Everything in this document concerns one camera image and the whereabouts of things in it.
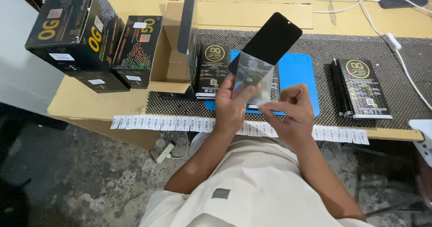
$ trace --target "man's right hand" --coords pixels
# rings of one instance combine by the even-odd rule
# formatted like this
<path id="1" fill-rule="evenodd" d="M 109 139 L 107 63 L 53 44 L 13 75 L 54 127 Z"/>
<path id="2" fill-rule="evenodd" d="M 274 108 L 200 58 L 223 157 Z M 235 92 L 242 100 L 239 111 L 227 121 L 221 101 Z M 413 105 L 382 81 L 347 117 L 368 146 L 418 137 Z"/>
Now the man's right hand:
<path id="1" fill-rule="evenodd" d="M 272 110 L 284 112 L 286 118 L 280 120 Z M 276 130 L 279 138 L 294 150 L 314 140 L 312 137 L 314 111 L 308 87 L 304 83 L 285 88 L 278 102 L 260 105 L 260 112 Z"/>

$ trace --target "perforated mat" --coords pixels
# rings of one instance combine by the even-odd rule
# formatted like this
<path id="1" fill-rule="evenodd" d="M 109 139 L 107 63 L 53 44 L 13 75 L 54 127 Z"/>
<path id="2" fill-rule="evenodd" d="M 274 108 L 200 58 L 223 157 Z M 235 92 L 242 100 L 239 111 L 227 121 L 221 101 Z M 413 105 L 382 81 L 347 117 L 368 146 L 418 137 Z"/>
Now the perforated mat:
<path id="1" fill-rule="evenodd" d="M 255 31 L 200 30 L 203 43 L 228 45 L 241 50 Z M 432 40 L 423 38 L 397 38 L 400 53 L 414 83 L 424 97 L 432 103 Z M 316 125 L 409 129 L 409 119 L 432 119 L 432 112 L 421 101 L 408 81 L 401 64 L 391 49 L 377 36 L 339 36 L 303 34 L 289 50 L 312 57 L 321 113 Z M 358 120 L 340 118 L 336 111 L 336 98 L 330 67 L 333 58 L 365 58 L 374 65 L 389 104 L 393 120 Z M 147 114 L 214 117 L 201 101 L 165 100 L 150 92 Z M 246 114 L 248 121 L 264 121 L 261 114 Z"/>

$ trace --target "qr code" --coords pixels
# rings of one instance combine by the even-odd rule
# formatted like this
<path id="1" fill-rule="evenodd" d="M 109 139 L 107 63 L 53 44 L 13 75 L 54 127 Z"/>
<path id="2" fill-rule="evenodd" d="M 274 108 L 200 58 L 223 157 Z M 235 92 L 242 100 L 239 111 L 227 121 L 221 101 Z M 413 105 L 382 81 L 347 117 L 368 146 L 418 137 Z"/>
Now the qr code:
<path id="1" fill-rule="evenodd" d="M 101 20 L 97 16 L 94 19 L 94 25 L 98 28 L 100 32 L 102 32 L 102 29 L 104 28 L 104 24 L 102 24 Z"/>
<path id="2" fill-rule="evenodd" d="M 51 9 L 48 13 L 47 19 L 58 19 L 61 16 L 63 9 Z"/>
<path id="3" fill-rule="evenodd" d="M 374 100 L 373 100 L 373 99 L 366 99 L 366 104 L 367 104 L 368 106 L 373 106 L 375 103 L 374 103 Z"/>
<path id="4" fill-rule="evenodd" d="M 150 35 L 141 35 L 139 38 L 139 42 L 149 42 L 150 41 Z"/>

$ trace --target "floor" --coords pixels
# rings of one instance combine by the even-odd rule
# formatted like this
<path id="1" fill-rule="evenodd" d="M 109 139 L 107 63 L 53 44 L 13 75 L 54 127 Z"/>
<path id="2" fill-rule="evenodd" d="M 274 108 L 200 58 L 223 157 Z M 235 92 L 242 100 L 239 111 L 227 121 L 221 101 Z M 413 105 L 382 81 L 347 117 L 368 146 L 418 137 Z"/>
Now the floor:
<path id="1" fill-rule="evenodd" d="M 186 133 L 170 131 L 161 133 L 151 154 L 156 158 L 170 140 L 177 143 L 173 156 L 186 153 Z M 398 160 L 339 143 L 319 142 L 319 147 L 365 213 L 413 196 L 407 193 L 413 188 L 410 180 L 403 178 L 409 175 L 404 173 L 407 168 Z M 61 131 L 29 124 L 10 149 L 0 176 L 15 185 L 31 178 L 24 188 L 31 207 L 30 226 L 128 227 L 139 224 L 151 194 L 163 189 L 187 158 L 155 164 L 142 148 L 75 125 Z M 394 177 L 395 170 L 399 177 Z M 416 214 L 413 219 L 410 213 L 395 212 L 368 222 L 376 227 L 409 227 L 427 215 Z"/>

